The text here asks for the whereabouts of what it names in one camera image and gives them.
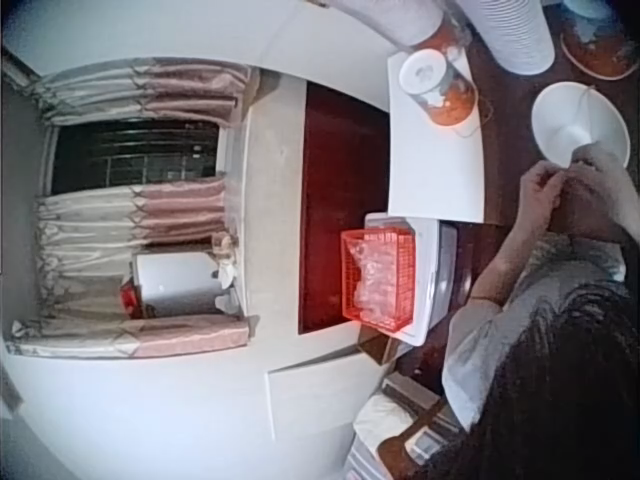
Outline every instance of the wooden table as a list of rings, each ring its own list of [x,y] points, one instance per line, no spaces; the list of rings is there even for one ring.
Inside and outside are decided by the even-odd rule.
[[[482,126],[486,223],[513,224],[518,208],[520,176],[543,158],[531,129],[531,108],[537,95],[555,82],[576,81],[593,85],[618,108],[631,137],[629,171],[636,185],[639,183],[638,71],[615,82],[588,76],[562,52],[559,7],[547,7],[545,14],[554,37],[556,60],[549,70],[540,75],[525,77],[502,69],[477,35],[468,49],[471,72],[481,98],[481,116],[487,118],[490,115]],[[608,219],[599,205],[593,205],[573,193],[565,193],[562,205],[554,215],[552,229],[601,240],[623,238],[620,228]]]

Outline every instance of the white lid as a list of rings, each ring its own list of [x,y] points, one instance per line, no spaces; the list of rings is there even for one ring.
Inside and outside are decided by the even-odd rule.
[[[573,13],[593,20],[613,16],[613,10],[604,0],[564,0],[563,3]]]
[[[427,93],[437,87],[447,72],[447,59],[437,50],[415,52],[400,68],[400,87],[409,95]]]

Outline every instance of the hand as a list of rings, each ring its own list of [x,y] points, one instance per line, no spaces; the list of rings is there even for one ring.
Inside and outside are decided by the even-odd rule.
[[[537,239],[547,231],[551,214],[560,205],[564,180],[564,170],[546,160],[522,176],[515,232]]]
[[[576,148],[567,175],[572,184],[604,205],[609,216],[634,237],[640,230],[640,200],[631,177],[599,142]]]

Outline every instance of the curtain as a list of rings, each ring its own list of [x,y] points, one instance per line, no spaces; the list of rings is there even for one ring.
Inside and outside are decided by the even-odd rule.
[[[14,323],[23,355],[162,356],[246,344],[228,316],[130,320],[120,300],[132,254],[146,245],[213,241],[224,228],[224,180],[85,190],[37,202],[41,318]]]
[[[240,123],[259,70],[184,58],[96,63],[42,78],[30,88],[44,120],[75,125],[142,118]]]

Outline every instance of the person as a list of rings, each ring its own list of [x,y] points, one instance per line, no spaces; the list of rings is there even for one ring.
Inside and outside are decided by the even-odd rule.
[[[638,193],[599,144],[522,177],[515,225],[450,325],[443,386],[466,432],[414,478],[640,478],[637,306],[615,247],[546,233],[563,189],[640,243]]]

